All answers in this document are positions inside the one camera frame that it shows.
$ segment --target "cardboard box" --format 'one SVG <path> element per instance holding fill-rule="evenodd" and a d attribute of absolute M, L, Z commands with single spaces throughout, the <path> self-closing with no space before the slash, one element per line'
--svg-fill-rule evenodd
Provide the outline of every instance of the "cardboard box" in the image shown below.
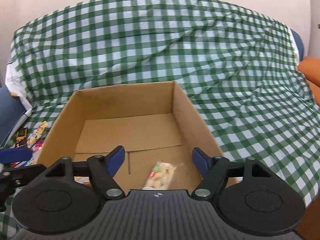
<path fill-rule="evenodd" d="M 73 93 L 51 128 L 38 163 L 48 167 L 62 156 L 84 161 L 118 145 L 124 146 L 126 158 L 114 179 L 125 192 L 141 189 L 161 161 L 178 167 L 169 189 L 191 193 L 201 181 L 192 164 L 192 149 L 223 155 L 181 87 L 159 82 Z"/>

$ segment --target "snack wrapper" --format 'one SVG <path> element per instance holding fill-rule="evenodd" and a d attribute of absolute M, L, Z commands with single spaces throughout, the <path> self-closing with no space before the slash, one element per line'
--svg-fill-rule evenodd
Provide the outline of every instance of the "snack wrapper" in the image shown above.
<path fill-rule="evenodd" d="M 22 128 L 16 133 L 16 144 L 15 148 L 25 146 L 27 144 L 28 128 Z"/>
<path fill-rule="evenodd" d="M 31 148 L 37 140 L 41 137 L 42 133 L 44 132 L 44 129 L 48 126 L 47 121 L 42 122 L 37 128 L 35 128 L 30 135 L 28 141 L 27 141 L 27 147 Z"/>
<path fill-rule="evenodd" d="M 17 163 L 11 163 L 11 166 L 14 168 L 18 168 L 18 167 L 25 167 L 25 166 L 29 166 L 29 165 L 34 165 L 37 162 L 37 159 L 41 153 L 42 147 L 44 144 L 44 140 L 41 141 L 37 141 L 33 147 L 31 148 L 32 150 L 32 157 L 30 160 L 28 161 L 23 161 L 23 162 L 17 162 Z"/>
<path fill-rule="evenodd" d="M 149 178 L 142 189 L 166 190 L 169 188 L 176 166 L 171 163 L 157 162 L 153 167 Z"/>
<path fill-rule="evenodd" d="M 75 182 L 91 187 L 89 177 L 74 177 Z"/>

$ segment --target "plastic food bag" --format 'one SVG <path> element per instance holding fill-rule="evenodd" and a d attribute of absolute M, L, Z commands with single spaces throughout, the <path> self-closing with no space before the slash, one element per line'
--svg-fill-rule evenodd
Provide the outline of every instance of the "plastic food bag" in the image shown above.
<path fill-rule="evenodd" d="M 171 163 L 157 162 L 142 189 L 166 190 L 169 188 L 176 166 Z"/>
<path fill-rule="evenodd" d="M 89 177 L 74 177 L 75 182 L 91 187 Z"/>
<path fill-rule="evenodd" d="M 42 122 L 37 128 L 35 128 L 30 135 L 28 141 L 27 141 L 27 146 L 28 148 L 31 148 L 41 137 L 44 129 L 48 126 L 47 121 Z"/>

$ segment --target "green checkered tablecloth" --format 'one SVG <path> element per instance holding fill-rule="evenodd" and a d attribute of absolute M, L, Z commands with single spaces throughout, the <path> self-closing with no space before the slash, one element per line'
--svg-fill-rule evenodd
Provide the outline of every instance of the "green checkered tablecloth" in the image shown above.
<path fill-rule="evenodd" d="M 226 157 L 254 156 L 306 204 L 318 194 L 319 107 L 288 27 L 265 15 L 217 0 L 90 0 L 18 29 L 12 60 L 30 130 L 50 128 L 73 91 L 176 80 Z"/>
<path fill-rule="evenodd" d="M 20 192 L 20 188 L 16 189 L 14 195 Z M 5 212 L 0 213 L 0 240 L 7 240 L 11 236 L 13 236 L 18 230 L 19 227 L 16 224 L 16 221 L 13 218 L 12 210 L 11 210 L 11 203 L 14 196 L 10 196 L 7 199 L 6 207 L 7 210 Z"/>

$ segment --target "bolt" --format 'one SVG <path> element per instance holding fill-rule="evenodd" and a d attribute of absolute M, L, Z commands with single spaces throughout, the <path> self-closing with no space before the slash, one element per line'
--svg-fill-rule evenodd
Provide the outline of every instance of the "bolt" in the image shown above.
<path fill-rule="evenodd" d="M 111 188 L 107 190 L 107 195 L 109 197 L 118 197 L 122 194 L 122 190 L 118 188 Z"/>
<path fill-rule="evenodd" d="M 198 197 L 207 197 L 210 195 L 210 191 L 205 189 L 205 188 L 199 188 L 195 191 L 195 195 L 197 195 Z"/>

